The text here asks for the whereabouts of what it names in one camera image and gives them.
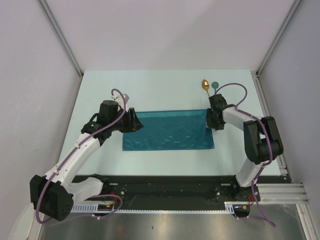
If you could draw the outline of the teal satin napkin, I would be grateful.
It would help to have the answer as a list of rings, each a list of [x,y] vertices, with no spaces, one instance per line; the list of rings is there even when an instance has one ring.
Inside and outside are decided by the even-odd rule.
[[[215,148],[205,109],[137,112],[144,127],[125,133],[123,151],[182,151]]]

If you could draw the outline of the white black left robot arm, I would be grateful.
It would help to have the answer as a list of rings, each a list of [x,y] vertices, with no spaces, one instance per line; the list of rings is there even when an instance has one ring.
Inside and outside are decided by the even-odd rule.
[[[89,157],[95,153],[112,133],[137,132],[144,126],[135,109],[127,108],[127,99],[117,97],[105,100],[80,131],[80,135],[66,157],[45,175],[35,175],[29,183],[30,200],[41,224],[40,214],[63,221],[72,207],[93,197],[105,200],[110,196],[110,180],[106,176],[92,174],[87,179],[73,180]]]

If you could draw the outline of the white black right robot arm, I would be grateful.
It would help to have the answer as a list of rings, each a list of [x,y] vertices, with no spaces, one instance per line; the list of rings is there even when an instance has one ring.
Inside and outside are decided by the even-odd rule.
[[[276,120],[272,116],[259,118],[234,104],[227,104],[221,94],[212,95],[208,100],[208,128],[221,131],[230,124],[243,132],[246,160],[233,177],[229,194],[236,201],[246,201],[248,195],[255,195],[255,186],[264,168],[284,152]]]

